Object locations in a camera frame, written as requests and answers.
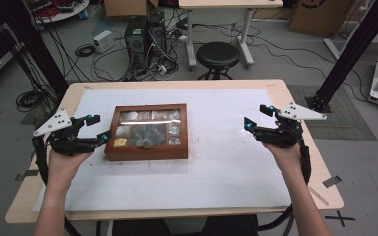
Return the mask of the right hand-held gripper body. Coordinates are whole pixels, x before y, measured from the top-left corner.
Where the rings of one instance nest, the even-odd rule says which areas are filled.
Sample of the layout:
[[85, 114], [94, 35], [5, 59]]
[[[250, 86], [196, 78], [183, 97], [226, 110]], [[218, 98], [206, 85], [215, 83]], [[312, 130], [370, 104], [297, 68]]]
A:
[[326, 120], [325, 114], [291, 102], [286, 108], [279, 110], [276, 128], [259, 127], [254, 135], [257, 141], [288, 148], [296, 143], [304, 144], [301, 122], [304, 120]]

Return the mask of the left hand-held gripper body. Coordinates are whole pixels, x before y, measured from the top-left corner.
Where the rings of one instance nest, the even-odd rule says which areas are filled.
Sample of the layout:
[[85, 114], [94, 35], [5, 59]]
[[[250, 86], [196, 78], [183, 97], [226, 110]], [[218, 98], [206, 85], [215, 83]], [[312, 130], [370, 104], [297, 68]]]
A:
[[79, 130], [86, 124], [80, 127], [76, 119], [70, 117], [65, 109], [60, 109], [37, 128], [33, 135], [41, 138], [49, 133], [48, 141], [52, 149], [64, 155], [73, 156], [78, 153], [94, 152], [97, 148], [92, 145], [94, 138], [78, 137]]

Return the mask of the wooden box with glass lid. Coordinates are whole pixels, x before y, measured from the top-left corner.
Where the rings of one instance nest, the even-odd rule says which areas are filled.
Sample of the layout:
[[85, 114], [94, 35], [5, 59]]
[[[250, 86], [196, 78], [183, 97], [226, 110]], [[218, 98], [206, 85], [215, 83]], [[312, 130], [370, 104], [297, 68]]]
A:
[[[188, 158], [186, 104], [116, 106], [110, 130], [105, 147], [110, 161]], [[116, 147], [117, 138], [126, 139], [127, 145]]]

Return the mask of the person's right hand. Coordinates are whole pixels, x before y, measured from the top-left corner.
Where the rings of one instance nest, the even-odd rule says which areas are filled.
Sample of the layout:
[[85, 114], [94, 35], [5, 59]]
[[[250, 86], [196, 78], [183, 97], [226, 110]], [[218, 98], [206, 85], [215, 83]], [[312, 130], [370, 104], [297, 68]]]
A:
[[274, 157], [275, 163], [284, 178], [302, 176], [299, 144], [287, 148], [281, 148], [276, 145], [264, 143], [264, 147]]

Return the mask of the person's left hand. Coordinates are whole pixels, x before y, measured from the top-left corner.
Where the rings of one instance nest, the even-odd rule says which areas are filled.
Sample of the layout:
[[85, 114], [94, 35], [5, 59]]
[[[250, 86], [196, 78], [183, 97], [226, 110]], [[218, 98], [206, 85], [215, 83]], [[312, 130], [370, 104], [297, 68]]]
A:
[[91, 153], [64, 155], [54, 150], [50, 152], [47, 191], [50, 194], [66, 195], [80, 165]]

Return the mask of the grey tape piece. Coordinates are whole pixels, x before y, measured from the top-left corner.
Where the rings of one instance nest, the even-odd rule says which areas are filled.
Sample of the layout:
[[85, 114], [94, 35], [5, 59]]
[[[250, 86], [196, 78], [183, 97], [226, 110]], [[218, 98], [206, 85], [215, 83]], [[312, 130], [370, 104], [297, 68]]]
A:
[[37, 176], [39, 174], [39, 170], [26, 170], [22, 174], [17, 174], [15, 177], [16, 181], [23, 181], [26, 177]]
[[342, 179], [341, 179], [339, 176], [334, 176], [334, 177], [331, 177], [331, 178], [325, 180], [325, 181], [323, 182], [323, 184], [324, 184], [324, 186], [325, 186], [326, 188], [329, 188], [329, 187], [331, 187], [331, 186], [333, 186], [333, 185], [337, 185], [337, 184], [340, 183], [341, 181], [342, 181]]

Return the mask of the dark floor mat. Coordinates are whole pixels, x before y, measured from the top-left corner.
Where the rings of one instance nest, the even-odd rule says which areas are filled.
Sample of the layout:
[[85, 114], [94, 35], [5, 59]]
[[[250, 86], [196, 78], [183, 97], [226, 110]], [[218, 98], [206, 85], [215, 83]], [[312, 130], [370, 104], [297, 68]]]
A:
[[339, 88], [329, 102], [326, 120], [306, 120], [314, 139], [376, 141], [347, 92]]

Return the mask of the black round stool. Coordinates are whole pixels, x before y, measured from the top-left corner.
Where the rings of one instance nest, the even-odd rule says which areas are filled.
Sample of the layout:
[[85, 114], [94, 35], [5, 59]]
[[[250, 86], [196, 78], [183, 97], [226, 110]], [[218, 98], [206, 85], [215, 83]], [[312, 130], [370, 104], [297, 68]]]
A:
[[199, 80], [219, 80], [221, 76], [231, 80], [228, 70], [240, 61], [238, 49], [226, 42], [206, 43], [198, 49], [196, 57], [199, 63], [208, 69], [198, 77]]

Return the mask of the white table mat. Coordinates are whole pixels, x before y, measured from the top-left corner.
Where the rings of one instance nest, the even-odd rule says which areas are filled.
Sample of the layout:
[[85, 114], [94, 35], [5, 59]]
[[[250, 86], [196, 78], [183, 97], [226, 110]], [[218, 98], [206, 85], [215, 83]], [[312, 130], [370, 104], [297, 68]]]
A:
[[70, 212], [284, 207], [290, 197], [271, 154], [243, 128], [249, 118], [271, 127], [259, 111], [270, 98], [262, 88], [92, 89], [76, 114], [98, 114], [100, 123], [80, 134], [109, 128], [115, 107], [184, 103], [188, 156], [183, 160], [106, 159], [99, 147], [80, 167], [69, 189]]

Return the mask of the large cardboard box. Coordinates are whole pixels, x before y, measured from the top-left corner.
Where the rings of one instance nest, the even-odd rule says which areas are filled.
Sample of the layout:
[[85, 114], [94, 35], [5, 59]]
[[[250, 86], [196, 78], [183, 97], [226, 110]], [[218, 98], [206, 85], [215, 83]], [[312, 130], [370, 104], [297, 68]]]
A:
[[333, 38], [339, 31], [355, 0], [297, 0], [289, 30]]

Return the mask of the round white table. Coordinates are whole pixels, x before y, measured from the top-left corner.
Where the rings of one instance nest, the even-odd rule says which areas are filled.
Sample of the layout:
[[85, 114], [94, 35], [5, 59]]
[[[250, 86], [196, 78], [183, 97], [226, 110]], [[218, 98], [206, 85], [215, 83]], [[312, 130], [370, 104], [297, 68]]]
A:
[[78, 16], [89, 6], [89, 0], [26, 0], [37, 23], [52, 23]]

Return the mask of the white desk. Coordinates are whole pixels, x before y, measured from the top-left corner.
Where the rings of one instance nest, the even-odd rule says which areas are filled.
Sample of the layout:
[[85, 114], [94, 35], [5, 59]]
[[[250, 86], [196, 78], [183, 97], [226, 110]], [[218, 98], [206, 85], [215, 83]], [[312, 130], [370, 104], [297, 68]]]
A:
[[253, 57], [247, 46], [247, 35], [254, 11], [257, 8], [276, 9], [283, 6], [282, 0], [178, 0], [179, 7], [187, 11], [186, 49], [189, 70], [197, 66], [194, 49], [193, 25], [221, 25], [240, 22], [243, 24], [241, 36], [236, 38], [236, 44], [241, 49], [245, 66], [254, 64]]

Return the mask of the small cardboard box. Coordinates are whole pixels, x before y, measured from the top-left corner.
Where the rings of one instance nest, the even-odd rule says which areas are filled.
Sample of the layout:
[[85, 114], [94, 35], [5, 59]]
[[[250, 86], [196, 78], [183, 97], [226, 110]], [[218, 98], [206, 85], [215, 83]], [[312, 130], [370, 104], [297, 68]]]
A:
[[152, 7], [157, 8], [159, 0], [104, 0], [109, 17], [146, 15]]

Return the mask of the person's dark trousers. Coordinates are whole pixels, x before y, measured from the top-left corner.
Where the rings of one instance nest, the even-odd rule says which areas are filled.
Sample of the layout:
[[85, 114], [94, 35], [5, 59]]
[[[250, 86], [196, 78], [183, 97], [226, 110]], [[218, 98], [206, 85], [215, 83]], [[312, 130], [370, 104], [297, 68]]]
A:
[[255, 214], [206, 219], [115, 220], [112, 236], [258, 236]]

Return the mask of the black metal post with base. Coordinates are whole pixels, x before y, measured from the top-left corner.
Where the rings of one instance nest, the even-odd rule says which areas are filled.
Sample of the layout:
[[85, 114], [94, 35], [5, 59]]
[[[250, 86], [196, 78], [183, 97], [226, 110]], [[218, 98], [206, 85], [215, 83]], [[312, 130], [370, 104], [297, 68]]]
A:
[[352, 33], [339, 59], [324, 83], [306, 102], [311, 110], [324, 112], [329, 102], [353, 69], [359, 58], [378, 34], [378, 0], [375, 0], [363, 17], [360, 25]]

